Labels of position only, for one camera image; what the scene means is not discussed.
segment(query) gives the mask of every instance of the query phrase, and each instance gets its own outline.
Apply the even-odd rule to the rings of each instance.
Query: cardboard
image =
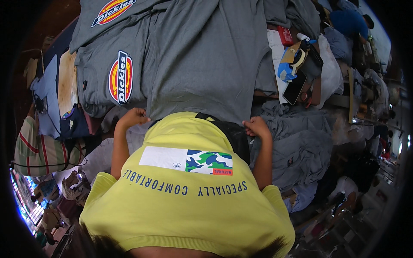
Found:
[[[294,63],[294,56],[295,56],[295,53],[297,53],[298,49],[300,48],[300,45],[301,45],[301,41],[295,43],[291,47],[288,47],[280,63],[289,63],[289,64]]]
[[[26,89],[30,88],[30,84],[33,79],[36,77],[36,70],[37,70],[37,61],[39,59],[30,58],[28,61],[26,68],[24,69],[23,76],[27,77]]]

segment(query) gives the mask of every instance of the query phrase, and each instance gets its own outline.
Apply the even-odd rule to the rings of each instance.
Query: gray t-shirt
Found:
[[[79,102],[90,116],[102,117],[114,105],[146,106],[140,82],[150,19],[149,12],[129,16],[78,49]]]
[[[81,12],[70,42],[70,53],[91,42],[130,15],[152,10],[165,0],[81,0]]]

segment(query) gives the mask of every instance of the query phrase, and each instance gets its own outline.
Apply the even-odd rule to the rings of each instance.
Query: printed graphic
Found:
[[[232,156],[223,152],[147,146],[139,165],[208,175],[233,175]]]
[[[132,93],[133,65],[128,53],[119,50],[108,79],[109,92],[119,105],[128,104]]]
[[[102,10],[100,10],[97,17],[93,20],[92,25],[90,26],[93,28],[96,25],[104,25],[107,24],[117,17],[121,16],[122,13],[126,12],[136,0],[112,0],[107,3]]]
[[[189,149],[185,171],[211,175],[232,175],[232,165],[230,154]]]

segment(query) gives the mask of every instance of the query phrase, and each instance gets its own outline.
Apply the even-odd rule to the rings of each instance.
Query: plastic bag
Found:
[[[321,109],[324,102],[331,95],[334,93],[343,94],[344,84],[340,66],[331,52],[330,44],[322,34],[318,37],[318,46],[320,47],[320,56],[324,65],[321,69],[320,104],[315,106],[315,108]]]

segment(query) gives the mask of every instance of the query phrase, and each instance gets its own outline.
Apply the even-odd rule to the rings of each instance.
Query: red box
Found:
[[[282,26],[277,26],[277,29],[278,29],[278,34],[280,35],[280,38],[281,38],[281,43],[284,46],[289,47],[289,46],[294,45],[294,42],[292,41],[292,36],[291,36],[291,33],[290,33],[289,29],[284,28]]]

